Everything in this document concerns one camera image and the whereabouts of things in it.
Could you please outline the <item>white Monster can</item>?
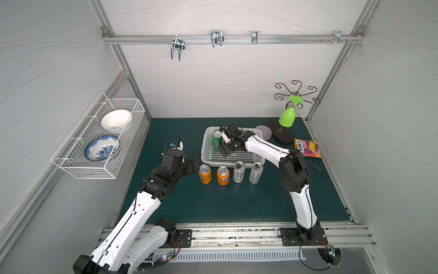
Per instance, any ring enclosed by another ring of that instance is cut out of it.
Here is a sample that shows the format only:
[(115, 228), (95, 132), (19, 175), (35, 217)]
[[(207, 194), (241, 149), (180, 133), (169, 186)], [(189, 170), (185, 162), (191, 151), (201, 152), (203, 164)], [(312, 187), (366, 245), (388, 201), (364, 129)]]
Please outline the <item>white Monster can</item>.
[(263, 164), (260, 162), (253, 163), (250, 170), (249, 182), (251, 184), (258, 184), (261, 179), (262, 173), (263, 173)]
[(241, 183), (244, 180), (246, 166), (243, 162), (236, 162), (233, 168), (233, 181)]

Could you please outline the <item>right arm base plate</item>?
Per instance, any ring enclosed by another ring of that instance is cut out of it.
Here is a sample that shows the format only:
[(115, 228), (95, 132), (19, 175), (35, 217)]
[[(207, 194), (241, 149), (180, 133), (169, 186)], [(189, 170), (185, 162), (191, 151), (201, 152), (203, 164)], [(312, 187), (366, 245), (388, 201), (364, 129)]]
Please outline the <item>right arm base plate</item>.
[(280, 227), (277, 229), (277, 235), (285, 247), (329, 245), (326, 233), (322, 227), (316, 227), (311, 232), (302, 228)]

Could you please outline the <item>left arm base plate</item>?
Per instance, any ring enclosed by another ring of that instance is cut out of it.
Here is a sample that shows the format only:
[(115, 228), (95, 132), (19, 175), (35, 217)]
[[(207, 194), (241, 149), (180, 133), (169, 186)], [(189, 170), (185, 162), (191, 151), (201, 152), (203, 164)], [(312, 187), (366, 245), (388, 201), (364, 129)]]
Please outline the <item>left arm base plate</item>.
[(165, 244), (174, 248), (190, 248), (192, 246), (192, 234), (191, 229), (174, 229), (168, 233)]

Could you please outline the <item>orange Fanta can front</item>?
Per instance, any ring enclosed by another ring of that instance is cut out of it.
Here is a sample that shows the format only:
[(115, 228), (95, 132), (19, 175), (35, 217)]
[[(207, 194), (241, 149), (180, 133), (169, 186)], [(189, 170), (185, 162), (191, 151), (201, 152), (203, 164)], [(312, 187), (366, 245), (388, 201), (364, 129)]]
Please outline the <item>orange Fanta can front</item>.
[(221, 166), (217, 169), (217, 182), (220, 186), (226, 186), (230, 181), (230, 172), (227, 167)]

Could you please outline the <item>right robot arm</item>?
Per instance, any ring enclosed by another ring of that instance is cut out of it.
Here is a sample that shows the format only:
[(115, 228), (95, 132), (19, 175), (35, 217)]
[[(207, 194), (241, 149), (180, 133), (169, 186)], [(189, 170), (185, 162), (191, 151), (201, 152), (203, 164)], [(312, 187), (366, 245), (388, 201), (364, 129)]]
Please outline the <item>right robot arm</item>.
[(219, 147), (224, 157), (236, 151), (248, 151), (262, 156), (279, 169), (279, 181), (292, 197), (297, 215), (300, 237), (311, 239), (320, 231), (321, 225), (313, 209), (310, 196), (309, 169), (301, 152), (271, 144), (256, 135), (230, 140)]

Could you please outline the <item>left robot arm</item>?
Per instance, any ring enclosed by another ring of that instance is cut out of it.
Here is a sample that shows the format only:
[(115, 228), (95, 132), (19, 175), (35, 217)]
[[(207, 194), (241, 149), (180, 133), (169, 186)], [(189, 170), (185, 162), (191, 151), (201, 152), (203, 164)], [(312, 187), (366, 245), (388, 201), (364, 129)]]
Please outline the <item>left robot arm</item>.
[(90, 255), (81, 255), (73, 265), (76, 274), (133, 274), (152, 253), (163, 246), (174, 246), (176, 225), (160, 219), (140, 240), (141, 229), (172, 193), (182, 177), (198, 173), (197, 157), (182, 151), (168, 151), (141, 183), (130, 208), (104, 241)]

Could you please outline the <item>orange soda can yellow band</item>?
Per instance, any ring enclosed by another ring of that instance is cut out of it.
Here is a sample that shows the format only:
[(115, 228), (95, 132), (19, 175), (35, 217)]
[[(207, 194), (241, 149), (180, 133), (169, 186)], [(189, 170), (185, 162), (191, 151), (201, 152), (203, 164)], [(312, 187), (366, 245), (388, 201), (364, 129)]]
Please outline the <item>orange soda can yellow band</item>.
[(212, 181), (212, 171), (207, 164), (200, 166), (198, 175), (202, 184), (209, 184)]

